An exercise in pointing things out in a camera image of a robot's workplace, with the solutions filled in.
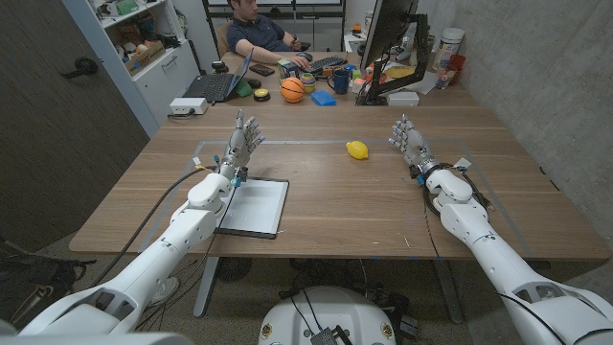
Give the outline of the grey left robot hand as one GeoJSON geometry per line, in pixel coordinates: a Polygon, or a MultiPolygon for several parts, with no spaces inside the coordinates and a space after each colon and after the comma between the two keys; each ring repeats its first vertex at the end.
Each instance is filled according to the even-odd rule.
{"type": "Polygon", "coordinates": [[[232,179],[239,169],[247,166],[251,153],[264,141],[258,126],[254,117],[244,120],[243,111],[241,109],[238,111],[236,127],[218,166],[218,173],[232,179]]]}

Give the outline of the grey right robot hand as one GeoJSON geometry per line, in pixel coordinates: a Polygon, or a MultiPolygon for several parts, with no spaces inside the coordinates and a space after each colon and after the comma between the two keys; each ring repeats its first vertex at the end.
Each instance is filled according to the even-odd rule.
{"type": "Polygon", "coordinates": [[[399,148],[410,167],[414,166],[412,174],[426,178],[439,166],[427,142],[415,129],[413,122],[405,115],[392,126],[393,137],[389,142],[399,148]]]}

